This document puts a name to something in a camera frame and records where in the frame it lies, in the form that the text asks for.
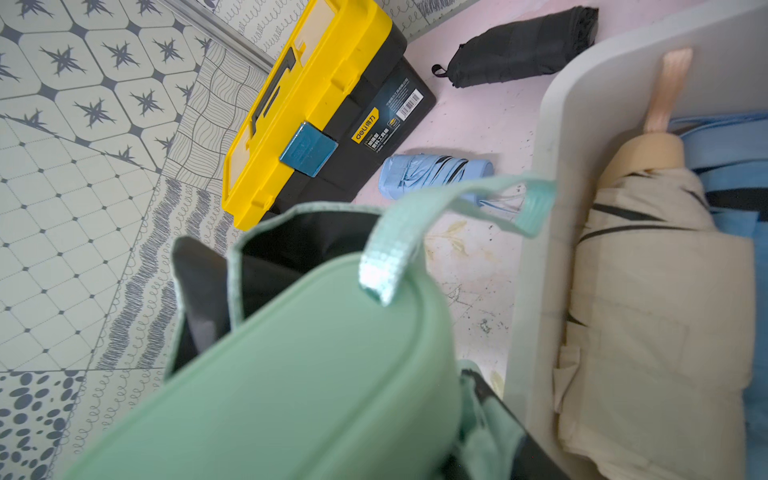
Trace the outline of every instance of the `black folded umbrella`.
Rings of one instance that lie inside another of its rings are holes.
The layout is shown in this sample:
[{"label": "black folded umbrella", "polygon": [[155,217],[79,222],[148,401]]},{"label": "black folded umbrella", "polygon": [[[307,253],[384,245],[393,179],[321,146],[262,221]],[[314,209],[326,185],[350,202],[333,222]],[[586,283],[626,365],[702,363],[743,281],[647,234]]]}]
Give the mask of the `black folded umbrella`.
[{"label": "black folded umbrella", "polygon": [[594,44],[597,29],[598,10],[589,7],[499,25],[459,45],[447,71],[434,65],[432,73],[458,88],[553,74]]}]

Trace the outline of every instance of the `tiled floor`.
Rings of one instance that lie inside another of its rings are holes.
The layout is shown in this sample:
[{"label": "tiled floor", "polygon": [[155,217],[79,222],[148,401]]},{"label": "tiled floor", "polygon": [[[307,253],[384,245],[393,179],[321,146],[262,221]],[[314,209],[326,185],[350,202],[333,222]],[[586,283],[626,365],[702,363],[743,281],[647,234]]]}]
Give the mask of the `tiled floor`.
[{"label": "tiled floor", "polygon": [[60,478],[159,388],[170,245],[237,237],[216,193],[265,76],[157,0],[0,2],[3,480]]}]

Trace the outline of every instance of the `white bin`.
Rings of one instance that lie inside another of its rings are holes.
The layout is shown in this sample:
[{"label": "white bin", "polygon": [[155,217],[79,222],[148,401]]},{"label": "white bin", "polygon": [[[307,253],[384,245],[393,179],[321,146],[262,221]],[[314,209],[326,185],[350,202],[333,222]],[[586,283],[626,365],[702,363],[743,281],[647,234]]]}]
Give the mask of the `white bin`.
[{"label": "white bin", "polygon": [[558,202],[542,234],[523,243],[504,400],[574,480],[600,478],[560,449],[552,410],[574,247],[599,174],[640,133],[661,56],[688,46],[694,60],[674,116],[768,109],[768,0],[710,2],[603,41],[541,102],[533,169],[557,180]]}]

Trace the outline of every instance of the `mint green bag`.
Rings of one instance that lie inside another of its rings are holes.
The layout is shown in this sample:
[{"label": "mint green bag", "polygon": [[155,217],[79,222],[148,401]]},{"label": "mint green bag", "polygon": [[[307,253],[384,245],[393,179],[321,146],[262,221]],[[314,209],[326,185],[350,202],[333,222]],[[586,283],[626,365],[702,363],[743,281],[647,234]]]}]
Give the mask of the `mint green bag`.
[{"label": "mint green bag", "polygon": [[[516,184],[527,191],[511,221],[460,198]],[[553,183],[529,176],[412,192],[381,216],[363,252],[312,268],[247,315],[243,262],[254,242],[302,216],[378,210],[318,202],[260,223],[228,253],[231,331],[66,478],[430,478],[455,439],[461,393],[422,237],[445,209],[532,237],[553,203]],[[184,302],[179,316],[181,332]]]}]

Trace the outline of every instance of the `toolbox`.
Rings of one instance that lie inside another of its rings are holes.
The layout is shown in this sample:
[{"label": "toolbox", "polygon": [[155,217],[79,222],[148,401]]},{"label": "toolbox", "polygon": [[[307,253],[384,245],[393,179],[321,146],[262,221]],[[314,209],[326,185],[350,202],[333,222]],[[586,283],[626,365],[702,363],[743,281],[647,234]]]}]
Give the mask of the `toolbox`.
[{"label": "toolbox", "polygon": [[435,106],[406,45],[373,0],[310,0],[224,160],[235,227],[357,195]]}]

